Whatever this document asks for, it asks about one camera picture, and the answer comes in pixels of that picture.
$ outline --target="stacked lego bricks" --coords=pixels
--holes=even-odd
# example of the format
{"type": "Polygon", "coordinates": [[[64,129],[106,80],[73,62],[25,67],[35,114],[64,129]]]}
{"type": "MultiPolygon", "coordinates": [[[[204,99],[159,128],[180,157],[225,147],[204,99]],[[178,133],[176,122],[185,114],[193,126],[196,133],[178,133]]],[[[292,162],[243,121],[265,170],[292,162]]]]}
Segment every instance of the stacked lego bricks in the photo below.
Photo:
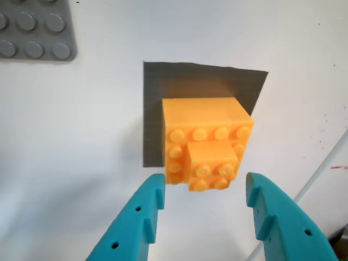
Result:
{"type": "Polygon", "coordinates": [[[167,184],[225,189],[237,176],[254,121],[233,98],[163,99],[167,184]]]}

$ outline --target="red mark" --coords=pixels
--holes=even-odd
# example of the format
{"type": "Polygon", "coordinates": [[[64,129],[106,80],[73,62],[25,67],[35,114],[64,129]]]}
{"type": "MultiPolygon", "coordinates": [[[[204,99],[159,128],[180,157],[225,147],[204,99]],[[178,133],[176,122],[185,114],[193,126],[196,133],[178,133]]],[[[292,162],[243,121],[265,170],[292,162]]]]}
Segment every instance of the red mark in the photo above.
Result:
{"type": "Polygon", "coordinates": [[[330,169],[345,169],[345,170],[348,170],[348,166],[336,166],[336,167],[331,167],[330,169]]]}

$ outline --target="white table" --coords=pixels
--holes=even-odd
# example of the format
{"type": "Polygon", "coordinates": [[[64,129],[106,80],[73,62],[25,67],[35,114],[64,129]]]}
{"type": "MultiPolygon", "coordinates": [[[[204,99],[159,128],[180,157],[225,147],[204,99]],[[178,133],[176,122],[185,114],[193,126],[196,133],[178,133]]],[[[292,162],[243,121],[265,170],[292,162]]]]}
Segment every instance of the white table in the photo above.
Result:
{"type": "MultiPolygon", "coordinates": [[[[70,3],[73,62],[0,61],[0,260],[84,260],[136,188],[163,172],[142,168],[142,61],[269,71],[237,180],[204,193],[167,186],[149,251],[149,260],[245,260],[258,244],[247,172],[295,197],[347,130],[348,3],[70,3]]],[[[308,200],[322,189],[334,190],[308,200]]]]}

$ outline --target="teal plastic jaw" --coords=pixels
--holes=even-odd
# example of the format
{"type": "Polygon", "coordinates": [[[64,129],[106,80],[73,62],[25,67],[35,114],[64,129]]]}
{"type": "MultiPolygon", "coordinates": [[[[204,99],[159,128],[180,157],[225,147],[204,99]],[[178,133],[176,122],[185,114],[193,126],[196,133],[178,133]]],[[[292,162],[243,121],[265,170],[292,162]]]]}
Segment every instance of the teal plastic jaw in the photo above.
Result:
{"type": "Polygon", "coordinates": [[[86,261],[146,261],[155,243],[158,210],[164,209],[165,176],[148,178],[111,223],[86,261]]]}
{"type": "Polygon", "coordinates": [[[246,202],[253,208],[256,239],[263,241],[267,261],[338,261],[317,225],[265,176],[247,174],[246,202]]]}
{"type": "MultiPolygon", "coordinates": [[[[136,191],[86,261],[146,261],[155,243],[158,210],[164,209],[165,176],[154,174],[136,191]]],[[[277,185],[246,176],[247,206],[267,261],[338,261],[325,235],[277,185]]]]}

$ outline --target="gray lego baseplate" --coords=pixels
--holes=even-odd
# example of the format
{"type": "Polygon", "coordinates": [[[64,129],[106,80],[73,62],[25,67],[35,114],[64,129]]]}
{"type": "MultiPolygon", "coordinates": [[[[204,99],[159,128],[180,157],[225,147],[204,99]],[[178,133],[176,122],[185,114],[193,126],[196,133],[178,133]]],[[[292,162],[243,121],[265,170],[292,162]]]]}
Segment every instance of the gray lego baseplate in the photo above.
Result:
{"type": "Polygon", "coordinates": [[[0,58],[71,61],[76,54],[67,0],[0,0],[0,58]]]}

